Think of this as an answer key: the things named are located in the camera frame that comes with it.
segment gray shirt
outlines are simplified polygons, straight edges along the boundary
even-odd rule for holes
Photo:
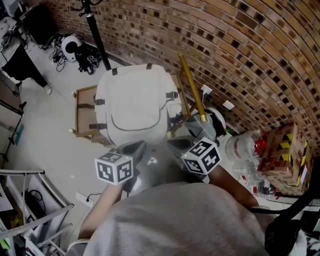
[[[219,187],[166,184],[116,203],[90,241],[71,244],[66,256],[263,256],[271,221]]]

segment black and white cube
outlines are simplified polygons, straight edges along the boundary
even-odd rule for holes
[[[99,180],[120,184],[134,176],[133,158],[128,155],[108,152],[96,158],[95,169]]]
[[[221,156],[216,143],[204,137],[181,159],[190,172],[207,175],[220,163]]]

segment electrical outlet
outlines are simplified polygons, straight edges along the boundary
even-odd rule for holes
[[[202,85],[201,90],[203,91],[203,94],[210,94],[212,92],[212,89],[209,86],[206,86],[205,84]]]
[[[229,100],[226,100],[222,105],[228,110],[232,110],[235,107],[235,105],[233,105]]]
[[[75,194],[75,199],[83,203],[84,205],[88,206],[89,208],[94,207],[94,201],[92,199],[88,199],[87,201],[87,196],[81,194],[79,191],[76,192]]]

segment plastic bottle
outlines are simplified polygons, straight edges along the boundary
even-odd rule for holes
[[[249,186],[250,192],[261,198],[269,198],[276,194],[276,188],[270,184],[269,181],[264,179],[263,181],[259,182],[258,184],[251,184]]]
[[[225,146],[225,153],[229,160],[247,160],[259,156],[266,147],[259,132],[247,131],[242,135],[231,137]]]
[[[257,172],[258,166],[252,161],[236,161],[233,164],[232,172],[239,176],[246,183],[258,184],[264,180],[263,176]]]

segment brick wall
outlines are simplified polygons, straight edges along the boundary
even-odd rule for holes
[[[78,0],[47,0],[56,23],[90,37]],[[316,0],[111,0],[92,8],[105,47],[172,72],[177,52],[205,100],[241,132],[297,122],[319,155],[320,3]],[[229,100],[231,111],[221,108]]]

